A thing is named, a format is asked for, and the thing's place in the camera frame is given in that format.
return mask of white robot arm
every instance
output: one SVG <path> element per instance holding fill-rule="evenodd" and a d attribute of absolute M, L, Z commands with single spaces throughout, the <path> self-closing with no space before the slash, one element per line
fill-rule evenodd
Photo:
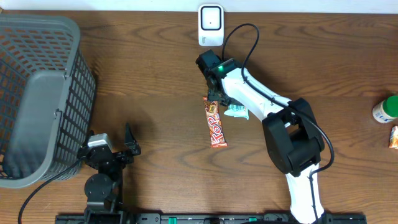
<path fill-rule="evenodd" d="M 257 89 L 269 95 L 271 98 L 274 98 L 276 101 L 281 102 L 286 106 L 288 105 L 290 99 L 279 96 L 265 87 L 263 84 L 259 83 L 250 75 L 246 68 L 244 74 L 247 77 L 247 81 L 255 85 Z M 277 113 L 283 109 L 282 107 L 270 102 L 257 91 L 253 90 L 246 82 L 244 82 L 240 68 L 234 69 L 227 73 L 222 79 L 222 86 L 224 92 L 229 97 L 241 102 L 260 121 L 266 119 L 270 113 Z M 290 211 L 300 223 L 313 223 L 315 221 L 315 214 L 312 207 L 311 188 L 308 177 L 310 172 L 317 168 L 319 168 L 319 164 L 313 164 L 301 171 L 301 175 L 299 177 L 294 177 L 292 174 L 286 174 L 290 198 L 292 200 Z M 319 199 L 317 174 L 314 174 L 312 177 L 315 194 L 315 207 L 317 209 L 318 218 L 320 218 L 324 212 L 324 209 Z"/>
<path fill-rule="evenodd" d="M 204 74 L 209 89 L 215 93 L 209 95 L 209 100 L 219 100 L 225 105 L 241 103 L 262 121 L 268 153 L 287 178 L 292 215 L 300 223 L 315 222 L 309 175 L 319 168 L 320 151 L 324 148 L 322 137 L 316 136 L 322 142 L 312 138 L 318 133 L 303 123 L 299 123 L 302 130 L 289 134 L 286 127 L 297 124 L 297 119 L 293 118 L 295 115 L 271 102 L 258 91 L 284 106 L 296 106 L 296 110 L 306 108 L 308 112 L 308 103 L 303 99 L 292 103 L 290 99 L 279 96 L 252 77 L 247 69 L 244 69 L 246 81 L 243 80 L 238 62 L 233 59 L 222 62 L 211 50 L 199 56 L 197 65 Z M 317 174 L 313 174 L 312 178 L 315 208 L 320 218 L 324 209 L 320 203 Z"/>

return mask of gray plastic basket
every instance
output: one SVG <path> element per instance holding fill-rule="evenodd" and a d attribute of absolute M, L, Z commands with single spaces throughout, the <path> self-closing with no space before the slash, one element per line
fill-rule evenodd
<path fill-rule="evenodd" d="M 79 41 L 65 17 L 0 15 L 0 187 L 48 180 L 77 160 L 95 97 Z"/>

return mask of teal snack package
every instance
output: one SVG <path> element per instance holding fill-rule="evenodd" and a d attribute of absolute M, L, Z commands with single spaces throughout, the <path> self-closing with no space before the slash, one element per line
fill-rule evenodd
<path fill-rule="evenodd" d="M 224 112 L 224 115 L 249 119 L 249 110 L 245 106 L 230 105 L 228 110 Z"/>

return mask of small candy wrapper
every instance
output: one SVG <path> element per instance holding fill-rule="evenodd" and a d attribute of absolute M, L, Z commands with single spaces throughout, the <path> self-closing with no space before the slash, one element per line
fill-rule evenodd
<path fill-rule="evenodd" d="M 218 102 L 207 101 L 207 97 L 203 97 L 203 101 L 205 102 L 207 124 L 210 129 L 211 147 L 226 147 L 227 143 L 218 113 Z"/>
<path fill-rule="evenodd" d="M 234 116 L 234 118 L 249 119 L 249 111 L 245 106 L 230 105 L 224 114 L 226 116 Z"/>
<path fill-rule="evenodd" d="M 393 127 L 391 130 L 390 148 L 398 149 L 398 126 Z"/>

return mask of wood grain surface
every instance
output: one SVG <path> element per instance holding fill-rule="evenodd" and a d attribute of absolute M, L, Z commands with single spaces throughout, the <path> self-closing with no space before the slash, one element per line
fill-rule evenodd
<path fill-rule="evenodd" d="M 195 60 L 197 13 L 6 11 L 67 16 L 80 26 L 81 50 L 98 78 L 91 128 L 123 149 L 124 123 L 133 126 L 142 155 L 124 170 L 124 201 L 132 210 L 163 213 L 264 213 L 288 210 L 286 179 L 266 151 L 261 123 L 223 116 L 224 149 L 210 147 Z M 398 221 L 398 151 L 388 148 L 393 124 L 379 124 L 375 104 L 396 94 L 398 16 L 364 14 L 226 13 L 225 32 L 252 22 L 261 34 L 248 69 L 277 93 L 308 100 L 335 146 L 333 166 L 319 176 L 323 206 L 363 212 L 368 223 Z M 254 30 L 242 28 L 226 54 L 243 60 Z M 220 47 L 214 47 L 217 53 Z M 328 149 L 321 164 L 329 159 Z M 81 213 L 84 166 L 54 182 L 28 204 L 24 223 L 53 223 Z M 0 189 L 0 223 L 15 223 L 39 185 Z"/>

